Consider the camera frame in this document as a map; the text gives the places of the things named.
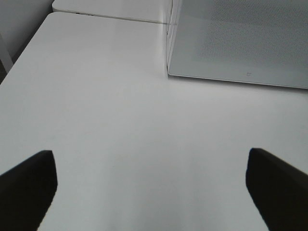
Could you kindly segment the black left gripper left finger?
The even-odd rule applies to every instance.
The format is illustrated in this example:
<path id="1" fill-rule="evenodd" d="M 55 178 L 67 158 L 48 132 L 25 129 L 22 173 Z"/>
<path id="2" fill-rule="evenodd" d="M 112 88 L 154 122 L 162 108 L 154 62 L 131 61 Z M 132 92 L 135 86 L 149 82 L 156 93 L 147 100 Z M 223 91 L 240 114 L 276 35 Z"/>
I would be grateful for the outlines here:
<path id="1" fill-rule="evenodd" d="M 36 231 L 58 186 L 51 150 L 43 150 L 0 176 L 0 229 Z"/>

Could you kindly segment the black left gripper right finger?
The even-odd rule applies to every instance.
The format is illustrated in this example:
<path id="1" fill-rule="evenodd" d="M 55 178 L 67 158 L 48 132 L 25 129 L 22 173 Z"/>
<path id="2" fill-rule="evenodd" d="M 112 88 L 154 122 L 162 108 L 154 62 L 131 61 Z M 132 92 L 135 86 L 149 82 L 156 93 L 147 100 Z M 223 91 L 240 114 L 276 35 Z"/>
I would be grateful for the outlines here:
<path id="1" fill-rule="evenodd" d="M 261 148 L 249 152 L 247 190 L 270 231 L 308 229 L 308 176 Z"/>

